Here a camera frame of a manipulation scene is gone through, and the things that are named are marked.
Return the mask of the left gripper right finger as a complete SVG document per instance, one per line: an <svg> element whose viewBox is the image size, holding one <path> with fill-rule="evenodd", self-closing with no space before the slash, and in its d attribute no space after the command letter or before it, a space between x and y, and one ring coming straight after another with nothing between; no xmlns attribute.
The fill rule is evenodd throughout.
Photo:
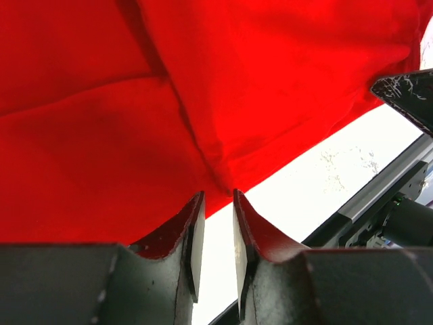
<svg viewBox="0 0 433 325"><path fill-rule="evenodd" d="M431 324L432 249L309 248L233 192L242 324Z"/></svg>

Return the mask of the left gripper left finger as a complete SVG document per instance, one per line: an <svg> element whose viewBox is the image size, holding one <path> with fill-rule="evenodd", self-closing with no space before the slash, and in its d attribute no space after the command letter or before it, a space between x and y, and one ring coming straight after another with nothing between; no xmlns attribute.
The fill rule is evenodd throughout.
<svg viewBox="0 0 433 325"><path fill-rule="evenodd" d="M2 244L2 324L190 324L205 195L128 245Z"/></svg>

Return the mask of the red t-shirt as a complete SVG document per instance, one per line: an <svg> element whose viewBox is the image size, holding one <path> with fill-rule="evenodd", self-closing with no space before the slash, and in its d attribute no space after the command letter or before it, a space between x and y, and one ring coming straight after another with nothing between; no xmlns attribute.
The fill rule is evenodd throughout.
<svg viewBox="0 0 433 325"><path fill-rule="evenodd" d="M431 1L2 1L1 241L214 213L417 70Z"/></svg>

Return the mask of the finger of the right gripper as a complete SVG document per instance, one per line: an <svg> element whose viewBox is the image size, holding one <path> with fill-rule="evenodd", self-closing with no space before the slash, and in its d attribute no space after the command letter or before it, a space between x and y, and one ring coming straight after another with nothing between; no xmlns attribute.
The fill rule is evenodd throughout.
<svg viewBox="0 0 433 325"><path fill-rule="evenodd" d="M432 69L382 77L371 92L432 137Z"/></svg>

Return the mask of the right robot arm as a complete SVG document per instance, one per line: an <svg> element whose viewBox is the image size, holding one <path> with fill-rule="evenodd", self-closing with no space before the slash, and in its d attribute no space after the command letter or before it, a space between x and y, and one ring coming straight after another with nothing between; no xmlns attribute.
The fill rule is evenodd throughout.
<svg viewBox="0 0 433 325"><path fill-rule="evenodd" d="M416 126L432 152L432 69L378 79L371 92ZM429 162L420 158L386 193L382 236L401 246L432 246L432 209L416 199L422 193Z"/></svg>

